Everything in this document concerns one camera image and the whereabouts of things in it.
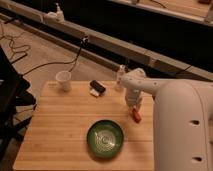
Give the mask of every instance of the floor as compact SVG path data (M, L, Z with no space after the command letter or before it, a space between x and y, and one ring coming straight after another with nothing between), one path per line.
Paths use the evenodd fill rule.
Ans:
M15 38L15 46L30 45L30 50L27 52L27 56L22 60L19 60L14 64L14 67L19 73L25 73L31 68L55 61L71 61L75 58L76 53L64 49L50 41L47 41L32 32L28 32L22 27L15 26L13 24L3 24L0 19L1 26L0 37L4 35L20 36ZM9 48L9 40L0 39L0 45L3 47L8 58L11 57L12 52ZM17 59L21 54L15 55L12 60ZM31 87L29 91L39 99L43 85L48 80L55 80L55 75L61 70L70 69L70 65L48 65L24 76L30 83ZM82 56L79 57L75 69L72 71L72 81L76 80L115 80L116 73L102 65L99 65L91 60L88 60ZM32 112L21 112L18 116L19 119L23 119L26 115L31 115ZM7 149L3 161L0 163L1 171L12 171L12 165L15 160L17 151L20 147L20 143L12 141Z

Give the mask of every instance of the white cup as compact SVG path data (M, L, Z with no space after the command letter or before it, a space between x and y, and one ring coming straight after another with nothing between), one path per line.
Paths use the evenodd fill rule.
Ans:
M60 84L60 87L64 91L70 91L71 89L71 72L69 71L60 71L56 74L55 79Z

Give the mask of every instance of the bamboo cutting board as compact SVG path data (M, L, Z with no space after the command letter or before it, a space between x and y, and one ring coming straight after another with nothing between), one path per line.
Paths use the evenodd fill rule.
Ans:
M14 171L125 170L153 171L153 101L143 94L137 124L129 116L124 92L114 90L114 82L102 97L89 94L89 82L72 82L72 90L62 92L56 82L44 86L38 106L14 163ZM111 160L95 158L87 147L90 126L110 119L124 132L124 144Z

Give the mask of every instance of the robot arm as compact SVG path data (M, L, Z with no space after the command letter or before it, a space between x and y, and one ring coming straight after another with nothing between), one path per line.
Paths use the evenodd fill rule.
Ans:
M157 90L169 79L150 79L146 78L143 69L137 68L121 78L121 84L126 87L125 100L129 107L135 106L138 103L141 91L156 95Z
M125 74L121 83L128 106L141 91L155 96L155 171L213 171L213 83L145 78L142 69Z

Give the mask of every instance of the black chair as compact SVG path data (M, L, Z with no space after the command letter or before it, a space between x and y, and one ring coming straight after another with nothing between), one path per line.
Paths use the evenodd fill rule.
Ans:
M35 105L36 99L27 92L30 83L17 73L0 46L0 161L12 138L23 140L19 131L30 123L31 117L14 124L17 106Z

